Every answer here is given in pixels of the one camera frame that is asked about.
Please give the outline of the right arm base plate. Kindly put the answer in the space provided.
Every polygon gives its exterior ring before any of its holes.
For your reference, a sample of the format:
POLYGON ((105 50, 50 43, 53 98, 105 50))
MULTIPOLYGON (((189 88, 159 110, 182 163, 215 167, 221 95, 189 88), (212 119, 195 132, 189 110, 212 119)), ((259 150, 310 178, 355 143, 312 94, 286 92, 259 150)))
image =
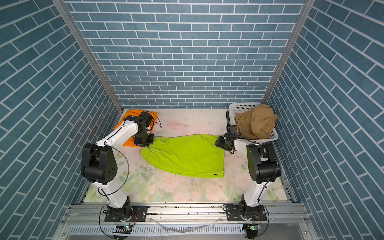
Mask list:
POLYGON ((267 212, 263 206, 248 207, 243 205, 224 204, 222 206, 229 222, 266 221, 267 212))

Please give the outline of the neon green shorts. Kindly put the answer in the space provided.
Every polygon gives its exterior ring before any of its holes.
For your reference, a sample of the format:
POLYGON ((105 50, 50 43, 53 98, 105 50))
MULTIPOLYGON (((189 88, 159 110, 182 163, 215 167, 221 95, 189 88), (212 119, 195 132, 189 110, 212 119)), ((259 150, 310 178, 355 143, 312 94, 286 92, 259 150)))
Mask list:
POLYGON ((225 153, 216 147, 218 136, 156 137, 140 155, 159 170, 193 178, 222 178, 225 153))

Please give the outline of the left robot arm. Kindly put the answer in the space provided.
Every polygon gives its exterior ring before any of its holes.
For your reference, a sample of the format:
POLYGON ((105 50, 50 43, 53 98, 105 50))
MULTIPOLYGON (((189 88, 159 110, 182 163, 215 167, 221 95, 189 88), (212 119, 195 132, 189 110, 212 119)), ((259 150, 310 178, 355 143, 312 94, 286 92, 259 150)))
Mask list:
POLYGON ((134 138, 134 145, 149 147, 154 142, 150 126, 154 117, 149 112, 137 116, 127 116, 109 135, 94 144, 85 144, 82 149, 81 175, 101 191, 108 200, 107 213, 117 221, 131 219, 133 210, 128 196, 116 179, 118 166, 114 151, 118 151, 129 138, 134 138))

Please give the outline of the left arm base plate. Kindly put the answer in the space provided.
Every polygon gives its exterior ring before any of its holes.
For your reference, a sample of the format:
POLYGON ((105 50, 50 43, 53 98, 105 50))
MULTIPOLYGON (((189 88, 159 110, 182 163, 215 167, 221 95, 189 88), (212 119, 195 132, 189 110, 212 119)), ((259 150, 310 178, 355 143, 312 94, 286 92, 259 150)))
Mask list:
POLYGON ((103 210, 106 215, 105 222, 125 223, 125 222, 145 222, 148 206, 125 206, 115 209, 107 207, 103 210))

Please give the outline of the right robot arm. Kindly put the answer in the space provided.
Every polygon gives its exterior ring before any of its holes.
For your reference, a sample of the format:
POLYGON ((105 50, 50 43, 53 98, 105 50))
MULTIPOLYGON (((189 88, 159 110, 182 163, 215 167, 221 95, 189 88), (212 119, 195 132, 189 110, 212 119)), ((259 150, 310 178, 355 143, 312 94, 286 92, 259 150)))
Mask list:
POLYGON ((274 145, 271 142, 261 144, 240 137, 226 139, 224 136, 218 137, 215 145, 231 154, 235 152, 247 154, 252 181, 242 197, 241 206, 245 210, 259 207, 269 185, 282 174, 274 145))

